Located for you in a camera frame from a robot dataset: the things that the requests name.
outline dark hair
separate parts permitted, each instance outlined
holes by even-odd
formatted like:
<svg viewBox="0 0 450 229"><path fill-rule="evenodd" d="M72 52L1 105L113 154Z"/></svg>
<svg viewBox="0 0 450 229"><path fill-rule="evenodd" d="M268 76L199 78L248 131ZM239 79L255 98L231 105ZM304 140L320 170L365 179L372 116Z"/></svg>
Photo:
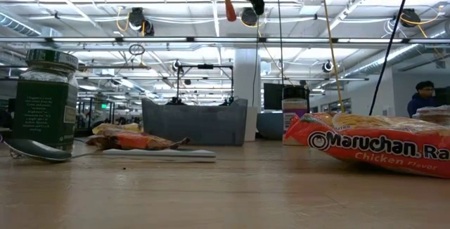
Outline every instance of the dark hair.
<svg viewBox="0 0 450 229"><path fill-rule="evenodd" d="M424 89L427 87L435 87L435 84L433 84L431 81L421 81L419 83L417 83L416 85L416 90L419 91L419 89Z"/></svg>

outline black cable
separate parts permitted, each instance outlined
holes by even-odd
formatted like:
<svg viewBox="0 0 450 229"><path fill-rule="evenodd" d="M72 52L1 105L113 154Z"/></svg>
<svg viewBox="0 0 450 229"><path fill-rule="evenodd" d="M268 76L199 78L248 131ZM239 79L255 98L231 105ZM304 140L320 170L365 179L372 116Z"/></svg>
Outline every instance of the black cable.
<svg viewBox="0 0 450 229"><path fill-rule="evenodd" d="M283 33L281 31L281 8L280 0L278 0L278 20L280 22L280 48L281 48L281 84L284 87L284 64L283 64Z"/></svg>
<svg viewBox="0 0 450 229"><path fill-rule="evenodd" d="M406 2L406 0L401 0L400 9L397 14L397 18L395 19L394 30L392 31L391 38L389 40L389 44L387 45L385 61L382 63L381 73L380 73L380 76L378 77L377 86L375 87L375 93L373 94L371 110L368 113L369 116L372 115L373 107L375 106L375 101L377 100L378 89L380 88L381 80L385 73L387 58L389 57L389 52L391 51L392 42L394 41L395 33L397 32L397 27L399 26L400 17L401 17L401 14L403 13L403 7L405 6L405 2Z"/></svg>
<svg viewBox="0 0 450 229"><path fill-rule="evenodd" d="M255 106L255 81L256 81L256 73L258 72L258 43L259 43L259 16L256 19L256 56L255 56L255 74L253 75L253 93L252 93L252 107Z"/></svg>

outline green label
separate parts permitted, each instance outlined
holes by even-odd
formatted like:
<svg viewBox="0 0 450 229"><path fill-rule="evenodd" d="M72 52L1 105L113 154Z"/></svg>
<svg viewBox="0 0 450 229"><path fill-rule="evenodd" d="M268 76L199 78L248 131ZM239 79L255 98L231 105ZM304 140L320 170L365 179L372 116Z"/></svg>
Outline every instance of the green label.
<svg viewBox="0 0 450 229"><path fill-rule="evenodd" d="M19 80L13 136L51 147L73 144L77 88L52 81Z"/></svg>

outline orange tag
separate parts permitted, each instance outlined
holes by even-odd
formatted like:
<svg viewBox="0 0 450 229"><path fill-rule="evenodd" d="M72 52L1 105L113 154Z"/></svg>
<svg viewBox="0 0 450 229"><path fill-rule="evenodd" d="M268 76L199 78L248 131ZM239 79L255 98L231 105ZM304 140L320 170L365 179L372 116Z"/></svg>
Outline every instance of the orange tag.
<svg viewBox="0 0 450 229"><path fill-rule="evenodd" d="M231 0L225 0L226 7L226 19L230 22L236 21L236 12L234 11L233 4Z"/></svg>

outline computer monitor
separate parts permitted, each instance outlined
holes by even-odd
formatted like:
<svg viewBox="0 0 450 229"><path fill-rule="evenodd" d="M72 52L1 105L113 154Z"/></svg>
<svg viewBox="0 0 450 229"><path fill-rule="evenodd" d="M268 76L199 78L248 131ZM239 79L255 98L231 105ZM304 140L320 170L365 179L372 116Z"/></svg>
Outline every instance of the computer monitor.
<svg viewBox="0 0 450 229"><path fill-rule="evenodd" d="M282 110L283 89L293 85L264 84L264 109Z"/></svg>

